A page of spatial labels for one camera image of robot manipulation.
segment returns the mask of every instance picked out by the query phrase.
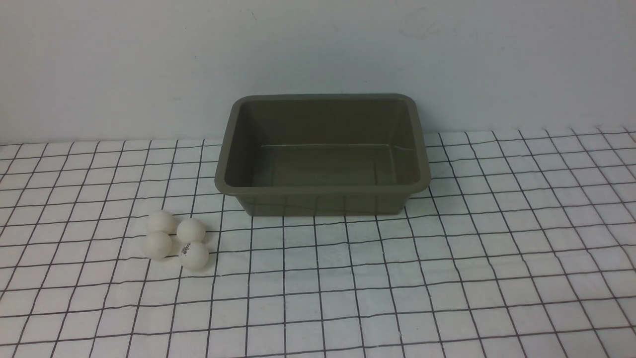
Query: white cloth with black grid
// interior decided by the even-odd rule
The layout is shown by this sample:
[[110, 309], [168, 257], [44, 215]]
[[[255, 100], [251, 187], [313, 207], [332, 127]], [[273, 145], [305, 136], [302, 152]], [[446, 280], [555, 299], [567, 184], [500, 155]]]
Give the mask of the white cloth with black grid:
[[[0, 357], [634, 357], [635, 129], [426, 134], [377, 218], [251, 218], [218, 141], [0, 146]], [[142, 257], [161, 208], [203, 272]]]

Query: white ball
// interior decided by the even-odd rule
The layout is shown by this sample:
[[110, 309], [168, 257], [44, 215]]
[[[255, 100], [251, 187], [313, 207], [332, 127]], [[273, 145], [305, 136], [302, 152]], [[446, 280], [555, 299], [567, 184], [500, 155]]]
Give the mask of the white ball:
[[181, 248], [179, 261], [186, 269], [196, 271], [205, 266], [208, 256], [210, 256], [210, 254], [208, 254], [205, 245], [200, 242], [191, 242]]
[[177, 220], [169, 212], [160, 210], [148, 215], [146, 225], [149, 233], [163, 231], [166, 234], [174, 234], [174, 229], [177, 228]]
[[149, 233], [144, 238], [142, 250], [144, 254], [153, 260], [160, 260], [168, 256], [172, 248], [170, 236], [163, 231]]
[[177, 227], [177, 240], [181, 243], [200, 242], [204, 237], [205, 226], [195, 218], [187, 218]]

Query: olive green tray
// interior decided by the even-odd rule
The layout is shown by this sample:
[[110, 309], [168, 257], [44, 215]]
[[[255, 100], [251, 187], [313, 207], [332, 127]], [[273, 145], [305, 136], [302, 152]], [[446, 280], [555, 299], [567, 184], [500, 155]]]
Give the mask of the olive green tray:
[[417, 108], [400, 94], [239, 99], [214, 179], [254, 216], [392, 214], [430, 181]]

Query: black grid line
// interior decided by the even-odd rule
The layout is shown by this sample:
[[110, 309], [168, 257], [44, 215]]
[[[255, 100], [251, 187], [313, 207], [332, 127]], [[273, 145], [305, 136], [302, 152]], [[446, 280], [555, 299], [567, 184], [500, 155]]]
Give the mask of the black grid line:
[[[351, 263], [351, 269], [350, 269], [351, 270], [351, 279], [353, 281], [354, 296], [356, 298], [356, 313], [357, 313], [358, 327], [360, 328], [360, 341], [362, 343], [362, 346], [364, 346], [364, 334], [363, 334], [363, 331], [362, 331], [362, 317], [360, 315], [360, 301], [358, 300], [358, 295], [357, 295], [358, 288], [357, 288], [357, 285], [356, 285], [356, 273], [354, 272], [353, 256], [351, 255], [351, 238], [349, 237], [349, 228], [348, 228], [348, 225], [347, 225], [347, 216], [344, 215], [342, 219], [343, 219], [343, 221], [345, 223], [345, 235], [347, 237], [347, 253], [349, 254], [349, 262]], [[316, 219], [314, 218], [314, 232], [315, 232], [315, 222], [316, 222]], [[317, 247], [317, 244], [318, 244], [318, 239], [316, 238], [316, 261], [318, 260], [318, 252], [317, 252], [318, 251], [318, 247]], [[366, 350], [364, 350], [364, 349], [363, 349], [363, 357], [366, 358]]]
[[[168, 177], [170, 178], [172, 176], [172, 168], [174, 167], [174, 157], [177, 154], [177, 147], [179, 146], [179, 141], [175, 141], [174, 143], [174, 152], [172, 153], [172, 161], [170, 162], [170, 173], [168, 174]], [[165, 186], [165, 193], [168, 193], [168, 185]], [[161, 204], [161, 209], [163, 209], [165, 205], [165, 199], [163, 200], [162, 204]], [[130, 347], [132, 346], [132, 337], [135, 334], [135, 326], [137, 325], [137, 318], [139, 317], [139, 305], [141, 305], [141, 299], [144, 296], [144, 289], [146, 288], [146, 282], [148, 281], [148, 272], [150, 271], [150, 264], [151, 261], [148, 260], [148, 264], [146, 265], [146, 274], [144, 275], [144, 281], [142, 282], [141, 285], [141, 291], [139, 292], [139, 300], [137, 302], [137, 309], [135, 310], [135, 318], [132, 320], [132, 327], [130, 329], [130, 339], [128, 340], [128, 348], [126, 350], [126, 357], [128, 357], [130, 355]], [[168, 347], [166, 349], [166, 354], [168, 354], [168, 352], [170, 352], [170, 347]]]
[[[144, 159], [144, 162], [145, 162], [145, 161], [148, 161], [148, 152], [146, 152], [146, 158]], [[137, 188], [136, 188], [136, 190], [135, 190], [135, 196], [134, 196], [134, 199], [136, 199], [138, 195], [139, 195], [139, 185], [137, 185]], [[128, 213], [129, 215], [131, 215], [131, 214], [132, 214], [132, 210], [133, 210], [133, 206], [131, 205], [131, 206], [130, 206], [130, 211], [129, 211], [129, 213]], [[128, 230], [128, 225], [129, 225], [129, 224], [130, 224], [130, 218], [129, 218], [128, 220], [126, 220], [126, 226], [125, 226], [125, 228], [124, 228], [124, 232], [126, 232], [126, 231]], [[126, 239], [126, 237], [122, 237], [121, 244], [120, 244], [120, 247], [119, 247], [119, 251], [117, 252], [117, 260], [115, 261], [115, 265], [114, 265], [114, 267], [113, 267], [113, 273], [111, 273], [111, 279], [110, 279], [110, 281], [109, 281], [109, 283], [108, 283], [108, 287], [106, 288], [106, 293], [104, 294], [104, 302], [102, 302], [102, 309], [101, 309], [101, 312], [100, 312], [100, 314], [99, 314], [99, 319], [97, 320], [97, 329], [99, 329], [99, 325], [100, 325], [100, 324], [101, 324], [101, 322], [102, 322], [102, 317], [104, 316], [104, 309], [106, 308], [106, 299], [108, 298], [108, 294], [109, 294], [109, 293], [110, 293], [110, 291], [111, 291], [111, 287], [112, 287], [112, 284], [113, 284], [113, 279], [114, 279], [114, 276], [115, 276], [115, 272], [116, 272], [116, 270], [117, 270], [117, 264], [119, 263], [119, 258], [120, 258], [120, 256], [121, 256], [121, 250], [123, 249], [123, 244], [124, 244], [124, 240], [125, 240], [125, 239]], [[90, 354], [92, 354], [93, 349], [95, 349], [95, 340], [93, 340], [93, 343], [91, 344], [91, 347], [90, 347]]]

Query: tray bottom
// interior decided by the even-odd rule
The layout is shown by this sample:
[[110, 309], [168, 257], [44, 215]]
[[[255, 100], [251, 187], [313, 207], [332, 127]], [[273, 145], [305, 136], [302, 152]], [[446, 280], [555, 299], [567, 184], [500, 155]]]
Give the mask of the tray bottom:
[[253, 166], [253, 187], [391, 185], [388, 145], [263, 146]]

